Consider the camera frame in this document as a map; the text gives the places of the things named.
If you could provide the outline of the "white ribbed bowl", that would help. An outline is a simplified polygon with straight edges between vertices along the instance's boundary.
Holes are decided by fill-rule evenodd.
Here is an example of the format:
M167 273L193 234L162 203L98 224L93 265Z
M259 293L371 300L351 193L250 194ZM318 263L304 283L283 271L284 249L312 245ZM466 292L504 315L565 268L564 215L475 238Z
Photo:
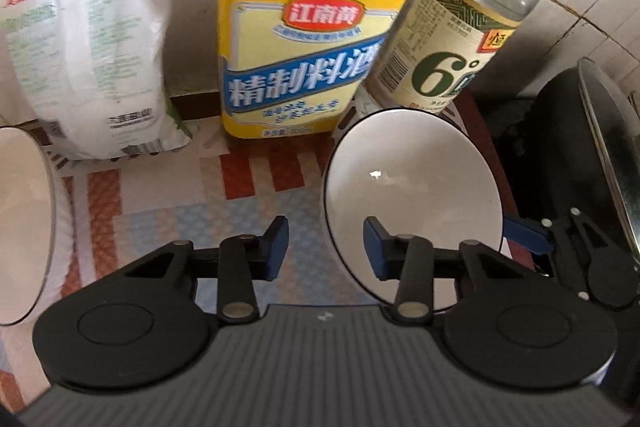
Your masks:
M367 217L390 234L419 235L437 248L476 239L510 253L484 156L453 124L420 110L380 110L353 124L332 150L321 199L334 255L360 289L386 305L398 284L374 275L363 244Z
M32 321L54 303L74 251L70 196L28 132L1 129L1 324Z

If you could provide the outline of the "black wok with glass lid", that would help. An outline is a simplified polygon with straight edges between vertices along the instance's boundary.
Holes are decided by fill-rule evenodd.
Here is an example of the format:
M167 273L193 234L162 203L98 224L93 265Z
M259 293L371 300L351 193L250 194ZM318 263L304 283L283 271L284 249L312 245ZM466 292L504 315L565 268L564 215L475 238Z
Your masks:
M496 145L524 218L577 209L627 254L639 254L639 117L589 58L535 98L504 106Z

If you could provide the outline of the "striped patchwork table mat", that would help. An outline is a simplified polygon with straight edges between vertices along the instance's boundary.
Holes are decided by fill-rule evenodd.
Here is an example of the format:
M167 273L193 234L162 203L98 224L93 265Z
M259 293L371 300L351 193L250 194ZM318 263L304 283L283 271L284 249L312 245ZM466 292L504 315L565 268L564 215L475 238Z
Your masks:
M349 305L367 294L323 237L322 174L333 148L327 134L258 142L222 131L203 103L192 142L160 155L107 161L52 160L72 210L74 250L61 287L70 295L175 239L198 248L290 222L288 253L276 281L260 283L261 305Z

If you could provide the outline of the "yellow label cooking wine bottle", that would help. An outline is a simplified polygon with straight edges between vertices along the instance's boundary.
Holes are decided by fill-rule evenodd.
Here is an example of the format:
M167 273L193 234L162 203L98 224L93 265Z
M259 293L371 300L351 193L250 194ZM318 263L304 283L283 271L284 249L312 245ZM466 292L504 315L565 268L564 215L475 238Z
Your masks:
M406 0L218 0L221 120L257 140L332 130Z

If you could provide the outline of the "clear white vinegar bottle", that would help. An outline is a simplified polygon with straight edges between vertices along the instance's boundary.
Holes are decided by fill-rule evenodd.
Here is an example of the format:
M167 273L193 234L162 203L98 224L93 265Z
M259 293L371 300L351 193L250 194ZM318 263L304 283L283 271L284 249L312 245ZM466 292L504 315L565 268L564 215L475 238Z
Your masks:
M407 0L364 80L364 90L383 108L442 112L539 1Z

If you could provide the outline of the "white plastic seasoning bag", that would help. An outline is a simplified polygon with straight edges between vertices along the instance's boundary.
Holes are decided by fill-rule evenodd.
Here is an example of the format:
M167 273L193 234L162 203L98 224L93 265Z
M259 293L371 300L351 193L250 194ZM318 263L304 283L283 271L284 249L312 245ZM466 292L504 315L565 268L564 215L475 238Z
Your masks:
M170 0L1 0L22 95L72 159L178 150L192 135L166 95Z

